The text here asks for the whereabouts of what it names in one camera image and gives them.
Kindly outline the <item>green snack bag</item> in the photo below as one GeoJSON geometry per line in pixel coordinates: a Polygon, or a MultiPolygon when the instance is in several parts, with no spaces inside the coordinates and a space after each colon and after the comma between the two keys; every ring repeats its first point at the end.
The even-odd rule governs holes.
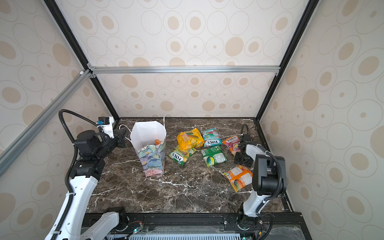
{"type": "Polygon", "coordinates": [[[220,146],[214,146],[208,149],[201,150],[201,153],[207,167],[221,164],[228,160],[220,146]]]}

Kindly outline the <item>floral white paper bag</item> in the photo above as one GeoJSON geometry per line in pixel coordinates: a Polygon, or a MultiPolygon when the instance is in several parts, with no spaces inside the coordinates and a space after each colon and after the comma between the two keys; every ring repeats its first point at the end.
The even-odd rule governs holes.
{"type": "Polygon", "coordinates": [[[136,122],[132,129],[121,124],[120,129],[127,129],[130,136],[126,139],[132,144],[141,164],[145,176],[159,177],[164,174],[166,137],[165,123],[158,121],[136,122]],[[163,143],[155,146],[155,140],[163,143]]]}

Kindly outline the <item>green Fox's candy bag small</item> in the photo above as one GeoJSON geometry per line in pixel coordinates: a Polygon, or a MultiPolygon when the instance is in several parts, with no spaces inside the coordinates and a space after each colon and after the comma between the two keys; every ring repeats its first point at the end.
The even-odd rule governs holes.
{"type": "Polygon", "coordinates": [[[180,147],[177,146],[173,151],[170,152],[169,157],[179,165],[184,166],[196,151],[196,149],[191,148],[186,152],[183,152],[180,147]]]}

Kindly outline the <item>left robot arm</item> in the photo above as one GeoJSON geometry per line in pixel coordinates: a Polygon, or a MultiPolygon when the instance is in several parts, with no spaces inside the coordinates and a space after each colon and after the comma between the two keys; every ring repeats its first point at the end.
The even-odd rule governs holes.
{"type": "Polygon", "coordinates": [[[103,240],[112,230],[126,230],[129,218],[123,207],[108,209],[85,232],[82,232],[82,225],[92,193],[106,165],[105,158],[116,148],[126,148],[127,129],[115,130],[112,117],[100,117],[97,122],[93,122],[67,109],[61,109],[58,115],[74,147],[74,156],[65,176],[68,190],[66,198],[46,239],[103,240]],[[75,138],[67,126],[64,114],[91,123],[98,131],[87,130],[75,138]]]}

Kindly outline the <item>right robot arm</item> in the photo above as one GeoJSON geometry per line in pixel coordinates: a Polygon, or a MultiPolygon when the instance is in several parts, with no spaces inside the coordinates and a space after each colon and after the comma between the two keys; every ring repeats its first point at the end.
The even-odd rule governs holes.
{"type": "Polygon", "coordinates": [[[245,224],[259,220],[267,204],[286,192],[286,163],[283,157],[276,157],[254,142],[246,124],[242,125],[238,146],[235,163],[254,167],[253,190],[238,210],[238,223],[245,224]]]}

